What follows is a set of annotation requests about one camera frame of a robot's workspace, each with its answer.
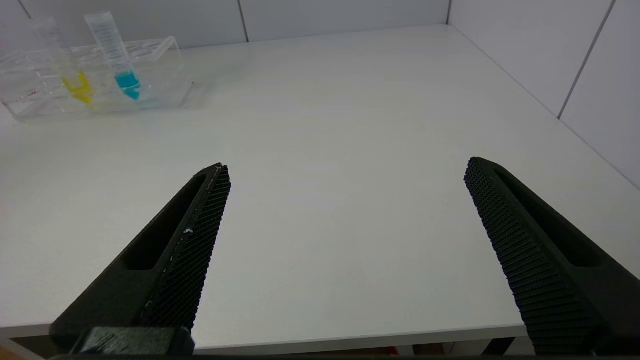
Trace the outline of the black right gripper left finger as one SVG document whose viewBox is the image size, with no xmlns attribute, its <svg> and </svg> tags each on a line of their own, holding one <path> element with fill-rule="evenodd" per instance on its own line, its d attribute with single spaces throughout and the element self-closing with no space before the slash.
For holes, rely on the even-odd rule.
<svg viewBox="0 0 640 360">
<path fill-rule="evenodd" d="M 226 165 L 196 173 L 52 323 L 50 339 L 74 356 L 190 357 L 231 187 Z"/>
</svg>

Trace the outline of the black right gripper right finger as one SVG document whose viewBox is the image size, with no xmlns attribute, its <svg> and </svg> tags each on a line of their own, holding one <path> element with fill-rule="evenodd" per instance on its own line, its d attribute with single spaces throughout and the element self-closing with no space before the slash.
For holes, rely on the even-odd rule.
<svg viewBox="0 0 640 360">
<path fill-rule="evenodd" d="M 538 356 L 637 357 L 640 282 L 496 162 L 465 185 Z"/>
</svg>

